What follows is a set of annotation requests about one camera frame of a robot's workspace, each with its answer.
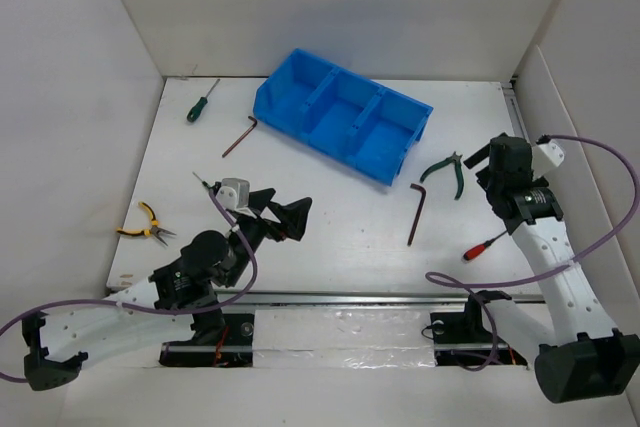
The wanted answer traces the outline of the green-handled cutting pliers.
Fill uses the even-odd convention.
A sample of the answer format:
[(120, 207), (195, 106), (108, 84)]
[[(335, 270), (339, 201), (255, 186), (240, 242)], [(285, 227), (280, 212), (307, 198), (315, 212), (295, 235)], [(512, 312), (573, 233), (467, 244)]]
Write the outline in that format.
[(449, 155), (448, 157), (444, 158), (443, 160), (436, 162), (434, 164), (432, 164), (431, 166), (429, 166), (427, 169), (425, 169), (423, 171), (423, 173), (421, 174), (420, 178), (419, 178), (419, 182), (420, 183), (424, 183), (426, 178), (435, 173), (438, 170), (441, 170), (449, 165), (453, 166), (454, 169), (454, 173), (455, 173), (455, 177), (456, 177), (456, 182), (457, 182), (457, 188), (456, 188), (456, 193), (454, 195), (454, 199), (456, 201), (460, 200), (463, 192), (464, 192), (464, 187), (465, 187), (465, 181), (464, 181), (464, 175), (462, 172), (462, 156), (457, 154), (456, 152), (453, 152), (451, 155)]

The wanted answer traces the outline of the brown hex key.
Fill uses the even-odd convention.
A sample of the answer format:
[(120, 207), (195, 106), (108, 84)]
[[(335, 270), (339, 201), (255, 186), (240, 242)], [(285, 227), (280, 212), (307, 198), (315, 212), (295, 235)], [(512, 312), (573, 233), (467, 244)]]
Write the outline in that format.
[(412, 191), (418, 192), (420, 195), (419, 201), (418, 201), (418, 205), (416, 208), (416, 212), (414, 214), (413, 220), (412, 220), (412, 225), (411, 225), (411, 230), (407, 239), (407, 246), (411, 247), (413, 245), (414, 242), (414, 238), (416, 235), (416, 231), (419, 225), (419, 221), (421, 218), (421, 214), (424, 208), (424, 204), (426, 201), (426, 197), (427, 197), (427, 191), (426, 189), (418, 183), (411, 183), (410, 184), (410, 189)]
[(251, 125), (222, 153), (221, 158), (229, 156), (233, 150), (236, 149), (238, 145), (243, 142), (245, 138), (257, 127), (258, 120), (255, 117), (248, 116), (247, 118), (251, 122)]

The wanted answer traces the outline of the red-handled screwdriver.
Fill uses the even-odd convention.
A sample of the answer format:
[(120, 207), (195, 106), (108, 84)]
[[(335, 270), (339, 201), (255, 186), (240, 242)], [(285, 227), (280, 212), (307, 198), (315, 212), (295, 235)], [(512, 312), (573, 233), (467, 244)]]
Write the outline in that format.
[(503, 237), (505, 234), (507, 233), (507, 231), (503, 231), (500, 234), (485, 240), (483, 243), (477, 244), (471, 248), (469, 248), (468, 250), (466, 250), (463, 255), (462, 255), (462, 259), (465, 262), (471, 262), (473, 260), (475, 260), (477, 257), (479, 257), (483, 252), (485, 252), (487, 249), (489, 249), (497, 240), (499, 240), (501, 237)]

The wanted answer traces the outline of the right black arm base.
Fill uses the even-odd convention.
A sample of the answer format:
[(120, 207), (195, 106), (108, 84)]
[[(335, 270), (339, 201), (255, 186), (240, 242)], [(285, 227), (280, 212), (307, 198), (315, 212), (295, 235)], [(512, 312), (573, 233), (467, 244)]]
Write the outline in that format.
[(498, 324), (496, 304), (517, 306), (511, 296), (500, 291), (481, 290), (471, 294), (460, 311), (437, 311), (421, 335), (433, 342), (437, 367), (458, 367), (478, 372), (493, 366), (529, 367), (527, 360), (500, 336), (494, 337), (484, 307), (489, 307)]

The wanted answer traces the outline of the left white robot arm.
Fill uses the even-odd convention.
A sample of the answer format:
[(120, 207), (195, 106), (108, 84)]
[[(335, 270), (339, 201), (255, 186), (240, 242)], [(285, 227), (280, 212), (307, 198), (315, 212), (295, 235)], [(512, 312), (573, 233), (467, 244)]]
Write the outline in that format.
[(257, 278), (224, 301), (219, 289), (234, 287), (245, 270), (257, 268), (263, 241), (300, 241), (305, 234), (309, 197), (282, 205), (274, 189), (252, 191), (236, 178), (205, 188), (227, 232), (198, 233), (174, 261), (103, 299), (46, 304), (21, 318), (28, 348), (23, 372), (32, 390), (61, 387), (82, 369), (140, 347), (217, 342), (226, 328), (223, 308), (246, 295)]

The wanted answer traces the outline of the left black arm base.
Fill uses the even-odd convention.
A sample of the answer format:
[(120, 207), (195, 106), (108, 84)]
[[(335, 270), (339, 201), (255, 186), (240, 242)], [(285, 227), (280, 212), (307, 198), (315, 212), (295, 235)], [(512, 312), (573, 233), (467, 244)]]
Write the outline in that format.
[(211, 340), (164, 343), (159, 364), (171, 368), (247, 368), (253, 366), (255, 315), (223, 315), (225, 326)]

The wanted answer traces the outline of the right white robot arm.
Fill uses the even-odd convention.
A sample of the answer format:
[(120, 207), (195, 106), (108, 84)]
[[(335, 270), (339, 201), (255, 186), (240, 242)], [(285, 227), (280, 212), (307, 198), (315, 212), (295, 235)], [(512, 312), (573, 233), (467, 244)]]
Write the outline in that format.
[(564, 161), (557, 141), (543, 136), (531, 145), (502, 133), (465, 162), (488, 163), (476, 175), (478, 184), (531, 267), (552, 326), (529, 317), (500, 284), (478, 289), (469, 301), (473, 309), (461, 318), (470, 338), (491, 334), (514, 347), (554, 404), (620, 395), (639, 366), (638, 336), (622, 333), (597, 299), (544, 177)]

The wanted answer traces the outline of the blue three-compartment plastic bin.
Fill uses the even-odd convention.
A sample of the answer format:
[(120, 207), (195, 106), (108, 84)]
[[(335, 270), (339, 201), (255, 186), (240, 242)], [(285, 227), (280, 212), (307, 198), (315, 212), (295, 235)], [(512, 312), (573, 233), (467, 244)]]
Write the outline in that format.
[(296, 49), (258, 88), (253, 114), (292, 139), (390, 186), (433, 108)]

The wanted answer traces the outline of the aluminium side rail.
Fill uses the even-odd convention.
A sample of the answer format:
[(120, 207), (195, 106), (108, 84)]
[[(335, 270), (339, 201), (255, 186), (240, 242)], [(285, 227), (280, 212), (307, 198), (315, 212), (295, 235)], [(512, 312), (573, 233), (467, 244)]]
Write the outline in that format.
[(514, 135), (529, 140), (514, 89), (507, 84), (501, 87)]

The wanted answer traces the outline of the aluminium front rail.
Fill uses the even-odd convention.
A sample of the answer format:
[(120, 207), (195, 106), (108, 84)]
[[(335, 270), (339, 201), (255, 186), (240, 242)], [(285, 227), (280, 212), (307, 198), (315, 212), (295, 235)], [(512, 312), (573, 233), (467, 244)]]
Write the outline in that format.
[[(129, 287), (113, 291), (108, 300), (131, 303), (152, 308), (156, 301), (156, 288)], [(322, 294), (322, 293), (276, 293), (249, 292), (233, 302), (233, 305), (253, 306), (419, 306), (419, 305), (456, 305), (464, 303), (467, 294), (442, 295), (366, 295), (366, 294)]]

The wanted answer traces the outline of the yellow-handled needle-nose pliers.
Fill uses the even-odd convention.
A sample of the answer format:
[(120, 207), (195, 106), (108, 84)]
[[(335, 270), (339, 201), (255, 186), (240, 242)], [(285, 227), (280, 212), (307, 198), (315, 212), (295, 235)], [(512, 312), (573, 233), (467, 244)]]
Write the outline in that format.
[(156, 216), (155, 211), (152, 209), (152, 207), (147, 204), (146, 202), (143, 201), (139, 201), (138, 202), (138, 206), (143, 209), (148, 217), (149, 220), (149, 225), (146, 228), (143, 229), (137, 229), (137, 230), (129, 230), (129, 229), (124, 229), (124, 228), (117, 228), (115, 230), (115, 232), (120, 235), (120, 236), (125, 236), (125, 237), (130, 237), (130, 238), (155, 238), (157, 241), (159, 241), (161, 244), (163, 244), (164, 246), (167, 246), (167, 242), (165, 241), (164, 237), (165, 236), (171, 236), (174, 237), (175, 233), (163, 228), (160, 225), (160, 222)]

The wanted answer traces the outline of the large green-handled screwdriver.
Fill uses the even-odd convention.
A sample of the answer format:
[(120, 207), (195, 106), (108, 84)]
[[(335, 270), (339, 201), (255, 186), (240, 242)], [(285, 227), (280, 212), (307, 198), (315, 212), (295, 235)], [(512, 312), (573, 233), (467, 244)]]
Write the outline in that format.
[(220, 78), (216, 79), (213, 85), (206, 92), (206, 94), (201, 96), (199, 100), (191, 107), (191, 109), (186, 115), (186, 121), (188, 123), (194, 123), (200, 118), (205, 106), (209, 102), (209, 97), (211, 96), (212, 92), (216, 89), (216, 87), (219, 85), (220, 81), (221, 81)]

